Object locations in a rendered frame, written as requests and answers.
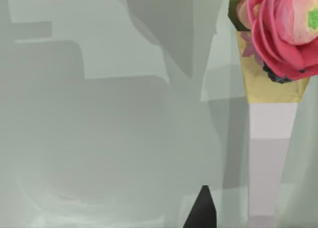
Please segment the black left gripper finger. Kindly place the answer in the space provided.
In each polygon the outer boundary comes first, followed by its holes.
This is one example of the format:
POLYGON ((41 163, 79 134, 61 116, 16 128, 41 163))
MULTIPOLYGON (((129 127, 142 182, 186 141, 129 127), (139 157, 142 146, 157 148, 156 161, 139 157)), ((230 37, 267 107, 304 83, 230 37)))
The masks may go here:
POLYGON ((182 228, 217 228, 217 211, 207 185, 203 185, 182 228))

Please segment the pink flower bouquet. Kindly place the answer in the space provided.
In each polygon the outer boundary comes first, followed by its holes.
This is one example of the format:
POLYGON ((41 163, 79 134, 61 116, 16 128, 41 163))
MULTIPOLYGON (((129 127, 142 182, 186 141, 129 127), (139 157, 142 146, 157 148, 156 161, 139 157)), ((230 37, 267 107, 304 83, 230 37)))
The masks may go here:
POLYGON ((296 115, 283 176, 293 184, 281 228, 318 228, 318 0, 229 0, 245 44, 248 98, 293 103, 296 115))

